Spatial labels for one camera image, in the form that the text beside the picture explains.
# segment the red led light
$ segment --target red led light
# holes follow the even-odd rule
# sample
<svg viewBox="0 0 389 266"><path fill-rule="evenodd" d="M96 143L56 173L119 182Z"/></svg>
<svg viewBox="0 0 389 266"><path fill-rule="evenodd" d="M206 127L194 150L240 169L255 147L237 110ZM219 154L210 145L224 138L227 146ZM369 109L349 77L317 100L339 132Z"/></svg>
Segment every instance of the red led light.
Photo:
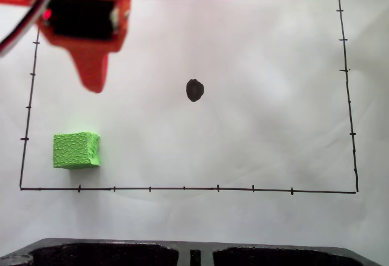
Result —
<svg viewBox="0 0 389 266"><path fill-rule="evenodd" d="M50 9L47 9L47 10L43 13L43 19L49 20L50 17L51 17L51 14L52 14L52 11L51 11Z"/></svg>

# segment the wire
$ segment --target wire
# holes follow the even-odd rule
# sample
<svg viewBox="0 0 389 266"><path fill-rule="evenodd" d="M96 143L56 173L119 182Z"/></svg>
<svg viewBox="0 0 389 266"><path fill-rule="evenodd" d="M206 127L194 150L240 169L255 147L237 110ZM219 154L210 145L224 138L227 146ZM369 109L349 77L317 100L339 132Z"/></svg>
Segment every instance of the wire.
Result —
<svg viewBox="0 0 389 266"><path fill-rule="evenodd" d="M44 12L50 0L36 0L12 32L0 43L0 57L9 52Z"/></svg>

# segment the black dot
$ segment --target black dot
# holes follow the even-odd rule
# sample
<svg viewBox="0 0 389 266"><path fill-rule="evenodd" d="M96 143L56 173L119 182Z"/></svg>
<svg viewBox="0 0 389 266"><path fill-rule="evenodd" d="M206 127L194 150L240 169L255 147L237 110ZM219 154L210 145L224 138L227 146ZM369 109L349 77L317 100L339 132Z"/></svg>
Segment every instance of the black dot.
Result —
<svg viewBox="0 0 389 266"><path fill-rule="evenodd" d="M204 85L198 80L192 79L187 84L187 95L190 101L196 102L201 99L204 94Z"/></svg>

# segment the white paper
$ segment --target white paper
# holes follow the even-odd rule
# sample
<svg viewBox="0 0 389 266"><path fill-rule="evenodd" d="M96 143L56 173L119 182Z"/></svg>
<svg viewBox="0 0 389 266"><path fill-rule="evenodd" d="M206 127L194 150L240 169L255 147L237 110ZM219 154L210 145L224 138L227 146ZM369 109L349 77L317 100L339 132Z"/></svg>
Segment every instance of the white paper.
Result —
<svg viewBox="0 0 389 266"><path fill-rule="evenodd" d="M0 254L44 237L345 247L389 261L389 0L342 0L360 192L19 190L36 37L0 60ZM355 191L338 0L134 0L106 87L41 37L23 187ZM0 6L0 37L25 9ZM192 103L186 83L204 96ZM99 169L53 169L53 135L101 136Z"/></svg>

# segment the green foam cube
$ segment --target green foam cube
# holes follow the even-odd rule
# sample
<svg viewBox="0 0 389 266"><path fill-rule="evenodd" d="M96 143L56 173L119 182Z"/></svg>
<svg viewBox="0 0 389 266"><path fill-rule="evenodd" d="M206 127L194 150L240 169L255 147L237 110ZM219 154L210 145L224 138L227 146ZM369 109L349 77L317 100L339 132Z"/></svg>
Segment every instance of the green foam cube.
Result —
<svg viewBox="0 0 389 266"><path fill-rule="evenodd" d="M54 135L54 168L84 169L100 166L98 140L92 132Z"/></svg>

